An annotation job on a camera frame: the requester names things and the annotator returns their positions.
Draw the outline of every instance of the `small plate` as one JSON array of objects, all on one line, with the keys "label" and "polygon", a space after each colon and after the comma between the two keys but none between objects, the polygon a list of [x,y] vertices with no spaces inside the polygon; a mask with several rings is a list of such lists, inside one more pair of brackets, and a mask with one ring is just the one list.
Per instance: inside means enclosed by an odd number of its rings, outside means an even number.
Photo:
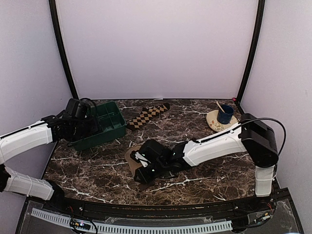
[{"label": "small plate", "polygon": [[237,118],[235,118],[235,116],[232,116],[230,123],[228,124],[219,123],[217,120],[218,111],[219,110],[210,111],[206,116],[207,123],[212,130],[216,132],[221,132],[238,122]]}]

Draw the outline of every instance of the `blue mug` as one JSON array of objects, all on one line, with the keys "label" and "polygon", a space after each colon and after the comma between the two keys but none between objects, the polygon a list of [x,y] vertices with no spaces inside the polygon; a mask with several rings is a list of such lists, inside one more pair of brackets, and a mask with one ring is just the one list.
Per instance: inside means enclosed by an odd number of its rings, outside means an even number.
[{"label": "blue mug", "polygon": [[234,109],[231,106],[225,104],[221,105],[221,107],[224,110],[224,112],[219,109],[218,116],[216,119],[218,120],[219,123],[228,124],[232,119]]}]

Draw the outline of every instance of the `lavender wall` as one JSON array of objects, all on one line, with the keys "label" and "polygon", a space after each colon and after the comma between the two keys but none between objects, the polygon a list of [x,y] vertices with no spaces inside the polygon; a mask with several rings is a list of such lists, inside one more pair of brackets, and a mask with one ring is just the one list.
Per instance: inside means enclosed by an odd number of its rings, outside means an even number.
[{"label": "lavender wall", "polygon": [[[277,178],[288,187],[304,229],[312,230],[312,2],[269,0],[242,100],[246,112],[282,121],[288,133]],[[279,143],[281,131],[277,132]]]},{"label": "lavender wall", "polygon": [[236,96],[257,2],[58,0],[79,96]]},{"label": "lavender wall", "polygon": [[[64,109],[70,91],[60,62],[47,0],[1,1],[0,135]],[[8,163],[40,178],[53,145],[41,146]],[[0,193],[0,233],[15,233],[24,197]]]}]

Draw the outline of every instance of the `black vertical pole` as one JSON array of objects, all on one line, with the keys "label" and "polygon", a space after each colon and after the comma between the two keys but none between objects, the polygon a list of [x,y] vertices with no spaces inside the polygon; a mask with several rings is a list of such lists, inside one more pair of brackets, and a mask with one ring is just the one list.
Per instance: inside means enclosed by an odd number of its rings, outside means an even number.
[{"label": "black vertical pole", "polygon": [[254,30],[253,30],[253,39],[252,39],[252,43],[250,46],[249,55],[248,55],[244,75],[242,78],[242,82],[240,84],[239,91],[238,91],[238,94],[236,97],[237,104],[240,104],[240,102],[242,101],[242,98],[243,98],[243,95],[244,95],[244,92],[245,92],[245,89],[247,86],[248,78],[250,75],[250,71],[251,71],[252,66],[253,66],[254,55],[255,55],[255,51],[257,49],[257,45],[258,45],[258,39],[259,39],[261,23],[262,23],[262,18],[263,18],[264,4],[265,4],[265,0],[259,0],[257,16],[255,19]]},{"label": "black vertical pole", "polygon": [[49,4],[50,4],[50,11],[51,11],[51,18],[52,18],[54,33],[55,33],[55,37],[56,37],[57,44],[58,44],[58,51],[59,51],[60,59],[63,64],[63,68],[64,68],[66,79],[70,88],[70,92],[72,93],[73,98],[79,99],[78,93],[74,84],[74,80],[70,72],[70,68],[69,68],[69,64],[68,64],[68,60],[67,60],[67,56],[65,52],[65,47],[64,47],[64,43],[62,39],[62,34],[60,31],[56,2],[55,0],[49,0]]}]

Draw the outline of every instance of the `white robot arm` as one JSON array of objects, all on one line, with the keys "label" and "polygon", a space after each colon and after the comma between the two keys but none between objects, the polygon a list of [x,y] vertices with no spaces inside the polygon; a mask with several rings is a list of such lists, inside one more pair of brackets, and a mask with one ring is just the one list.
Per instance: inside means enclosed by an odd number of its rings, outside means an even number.
[{"label": "white robot arm", "polygon": [[39,197],[43,200],[50,200],[54,189],[45,180],[35,179],[27,175],[15,172],[4,163],[22,152],[30,150],[40,145],[53,142],[51,128],[44,121],[38,121],[27,128],[14,133],[0,136],[0,164],[2,183],[6,181],[3,191],[15,192],[27,196]]},{"label": "white robot arm", "polygon": [[148,140],[131,153],[133,160],[142,163],[142,167],[136,169],[134,180],[148,184],[165,172],[177,173],[204,161],[247,151],[255,163],[255,195],[269,196],[278,162],[274,131],[255,120],[254,116],[244,114],[241,122],[231,128],[180,143],[172,150],[155,140]]},{"label": "white robot arm", "polygon": [[14,192],[50,200],[62,189],[52,181],[35,179],[5,167],[16,155],[60,139],[76,141],[99,130],[96,117],[87,116],[90,106],[82,100],[70,99],[64,111],[48,116],[15,132],[0,136],[0,192]]}]

